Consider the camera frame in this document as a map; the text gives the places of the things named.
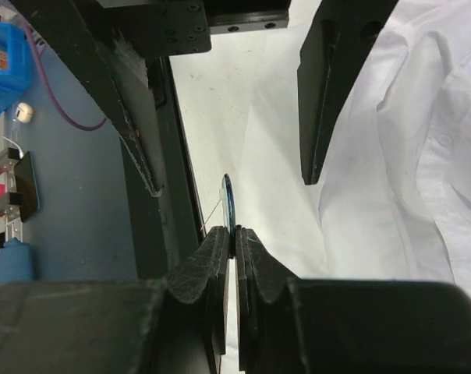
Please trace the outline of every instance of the hole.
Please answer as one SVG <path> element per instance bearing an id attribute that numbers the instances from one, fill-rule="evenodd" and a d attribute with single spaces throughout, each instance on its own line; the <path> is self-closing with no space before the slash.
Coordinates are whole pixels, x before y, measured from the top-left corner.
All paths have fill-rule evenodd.
<path id="1" fill-rule="evenodd" d="M 373 45 L 383 25 L 379 21 L 370 21 L 360 31 L 360 42 L 364 45 Z"/>
<path id="2" fill-rule="evenodd" d="M 199 9 L 201 9 L 201 7 L 199 6 L 199 4 L 191 4 L 187 7 L 187 9 L 190 12 L 197 12 Z"/>

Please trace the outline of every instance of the blue bin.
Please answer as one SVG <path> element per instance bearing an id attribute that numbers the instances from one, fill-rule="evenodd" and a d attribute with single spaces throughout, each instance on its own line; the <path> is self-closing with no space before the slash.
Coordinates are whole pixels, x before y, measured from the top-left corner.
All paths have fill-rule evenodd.
<path id="1" fill-rule="evenodd" d="M 0 50 L 6 51 L 7 70 L 0 70 L 0 114 L 12 105 L 33 81 L 33 56 L 24 32 L 0 23 Z"/>

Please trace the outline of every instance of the white fabric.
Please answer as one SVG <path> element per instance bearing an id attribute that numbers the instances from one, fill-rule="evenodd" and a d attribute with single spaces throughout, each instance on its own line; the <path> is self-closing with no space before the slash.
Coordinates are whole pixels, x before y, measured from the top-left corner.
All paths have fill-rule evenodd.
<path id="1" fill-rule="evenodd" d="M 471 0 L 400 1 L 316 187 L 299 168 L 296 69 L 309 27 L 267 38 L 239 223 L 301 277 L 443 281 L 471 296 Z"/>

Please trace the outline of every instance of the button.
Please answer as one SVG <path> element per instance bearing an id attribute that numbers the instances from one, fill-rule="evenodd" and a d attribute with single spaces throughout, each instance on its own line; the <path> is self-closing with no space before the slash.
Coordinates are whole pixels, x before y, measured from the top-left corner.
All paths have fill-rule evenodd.
<path id="1" fill-rule="evenodd" d="M 438 142 L 442 145 L 442 146 L 450 146 L 452 145 L 452 139 L 450 136 L 447 136 L 445 134 L 441 134 L 438 136 L 437 138 Z"/>

